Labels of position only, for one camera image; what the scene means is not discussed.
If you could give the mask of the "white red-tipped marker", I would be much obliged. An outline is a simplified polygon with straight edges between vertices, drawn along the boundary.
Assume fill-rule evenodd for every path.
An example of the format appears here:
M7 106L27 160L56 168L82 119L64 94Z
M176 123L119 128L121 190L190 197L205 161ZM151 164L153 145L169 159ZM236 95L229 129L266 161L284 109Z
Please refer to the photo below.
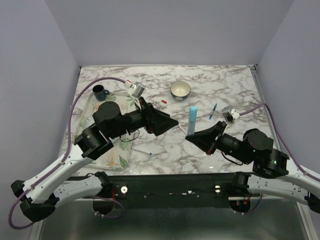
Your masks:
M178 125L179 129L183 132L183 134L187 135L187 132L182 128L181 125Z

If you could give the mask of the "light blue highlighter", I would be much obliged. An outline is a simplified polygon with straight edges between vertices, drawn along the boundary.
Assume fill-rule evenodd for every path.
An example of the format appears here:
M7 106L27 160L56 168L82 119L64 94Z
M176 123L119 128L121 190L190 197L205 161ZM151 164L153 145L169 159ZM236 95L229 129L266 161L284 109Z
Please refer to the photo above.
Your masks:
M195 133L196 121L189 120L187 125L187 133L186 135L193 135Z

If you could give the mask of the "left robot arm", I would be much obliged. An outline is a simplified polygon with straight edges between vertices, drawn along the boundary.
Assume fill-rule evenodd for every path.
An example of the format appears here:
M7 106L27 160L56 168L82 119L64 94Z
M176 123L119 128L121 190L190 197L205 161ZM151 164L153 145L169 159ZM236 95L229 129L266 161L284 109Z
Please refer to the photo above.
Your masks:
M93 113L94 123L69 143L66 153L33 178L16 180L11 189L25 217L32 223L50 216L59 205L83 197L113 195L113 184L105 172L99 171L83 180L65 183L76 171L91 164L113 148L112 139L144 128L159 136L177 126L177 120L157 110L143 97L141 108L122 114L114 101L102 103Z

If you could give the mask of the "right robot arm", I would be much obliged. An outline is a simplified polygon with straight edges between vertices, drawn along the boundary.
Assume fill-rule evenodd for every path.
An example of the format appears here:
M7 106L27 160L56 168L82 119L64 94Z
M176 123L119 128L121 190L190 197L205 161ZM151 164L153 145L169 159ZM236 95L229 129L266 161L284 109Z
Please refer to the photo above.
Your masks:
M219 121L214 126L187 135L185 139L207 155L216 150L245 165L252 164L252 172L244 173L230 183L230 191L241 196L245 192L267 194L292 199L307 205L313 212L320 211L320 175L273 147L274 141L257 128L245 132L239 140L227 133L227 124Z

